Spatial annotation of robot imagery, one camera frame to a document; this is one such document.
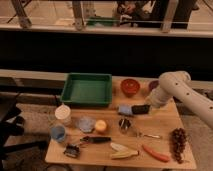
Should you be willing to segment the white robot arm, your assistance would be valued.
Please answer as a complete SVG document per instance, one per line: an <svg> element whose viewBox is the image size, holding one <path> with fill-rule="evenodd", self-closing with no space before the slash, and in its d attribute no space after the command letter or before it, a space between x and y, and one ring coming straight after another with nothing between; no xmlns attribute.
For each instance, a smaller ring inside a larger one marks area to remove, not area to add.
<svg viewBox="0 0 213 171"><path fill-rule="evenodd" d="M161 108L175 97L213 129L213 101L194 91L188 83L191 77L186 71L165 72L159 76L158 86L147 97L154 108Z"/></svg>

